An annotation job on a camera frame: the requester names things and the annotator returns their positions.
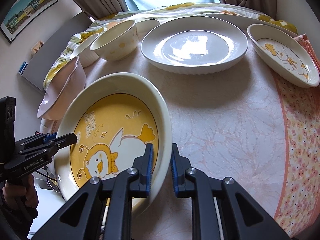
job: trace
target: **table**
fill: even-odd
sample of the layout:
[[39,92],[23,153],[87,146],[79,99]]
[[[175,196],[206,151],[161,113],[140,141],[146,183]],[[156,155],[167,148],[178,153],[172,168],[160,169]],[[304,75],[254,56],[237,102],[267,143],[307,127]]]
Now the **table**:
[[[139,45],[129,57],[99,59],[85,72],[87,86],[115,72],[150,80],[167,103],[180,154],[208,176],[236,179],[290,236],[320,213],[319,88],[282,79],[250,40],[240,63],[215,74],[162,71],[146,61]],[[191,218],[191,200],[175,198],[168,172],[155,201],[133,219],[132,237],[191,240]]]

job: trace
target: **framed picture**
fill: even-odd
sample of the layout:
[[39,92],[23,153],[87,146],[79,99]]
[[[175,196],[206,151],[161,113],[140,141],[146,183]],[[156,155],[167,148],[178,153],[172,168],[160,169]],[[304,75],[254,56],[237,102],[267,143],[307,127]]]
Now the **framed picture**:
[[17,0],[1,24],[1,32],[11,44],[40,13],[58,0]]

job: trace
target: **sleeve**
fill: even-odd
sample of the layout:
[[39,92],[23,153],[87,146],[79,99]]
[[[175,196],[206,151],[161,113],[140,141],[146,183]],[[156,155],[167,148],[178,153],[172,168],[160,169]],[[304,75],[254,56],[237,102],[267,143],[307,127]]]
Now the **sleeve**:
[[27,221],[20,210],[12,210],[6,205],[2,194],[2,187],[0,186],[0,210],[3,213],[5,219],[11,228],[15,231],[18,236],[27,237],[30,231],[32,221]]

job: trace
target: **yellow cartoon plate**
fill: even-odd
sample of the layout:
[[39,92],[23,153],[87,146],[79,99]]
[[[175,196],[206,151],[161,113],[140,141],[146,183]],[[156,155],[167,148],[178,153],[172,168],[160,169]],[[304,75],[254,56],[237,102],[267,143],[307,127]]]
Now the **yellow cartoon plate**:
[[250,25],[247,31],[257,54],[284,79],[302,88],[319,85],[316,65],[293,38],[262,24]]
[[167,105],[157,88],[132,73],[102,77],[84,89],[68,108],[57,136],[73,132],[77,143],[54,157],[56,177],[68,200],[91,177],[102,180],[132,167],[154,146],[154,171],[148,199],[133,199],[135,215],[158,194],[170,163],[172,129]]

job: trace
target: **white oval plate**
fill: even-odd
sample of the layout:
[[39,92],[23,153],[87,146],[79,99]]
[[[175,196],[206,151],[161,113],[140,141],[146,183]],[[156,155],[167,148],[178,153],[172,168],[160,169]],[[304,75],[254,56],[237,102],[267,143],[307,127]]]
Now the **white oval plate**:
[[240,16],[240,15],[233,15],[233,14],[223,14],[223,13],[206,13],[203,15],[208,16],[208,17],[218,18],[218,19],[230,22],[233,25],[240,28],[241,30],[246,30],[252,24],[264,24],[264,25],[274,27],[278,30],[281,30],[284,33],[288,34],[292,38],[295,38],[298,36],[297,34],[293,33],[292,31],[289,31],[289,30],[282,28],[278,25],[275,25],[275,24],[272,24],[269,22],[265,22],[265,21],[262,21],[259,19],[253,19],[253,18],[244,17],[244,16]]
[[232,67],[248,48],[245,34],[226,21],[191,16],[151,30],[141,52],[154,66],[180,74],[208,74]]
[[263,24],[248,27],[257,54],[285,80],[302,87],[317,87],[319,73],[306,50],[286,33]]
[[[112,101],[118,96],[126,98]],[[148,113],[153,119],[145,122]],[[143,130],[154,136],[153,141],[141,136]],[[151,142],[155,155],[157,151],[151,193],[147,199],[133,199],[132,212],[138,215],[151,204],[168,171],[172,128],[167,105],[150,81],[133,73],[114,73],[93,82],[71,103],[57,136],[70,132],[77,135],[77,143],[54,156],[56,178],[65,200],[93,176],[107,179],[132,167],[134,158],[144,154],[143,143]]]

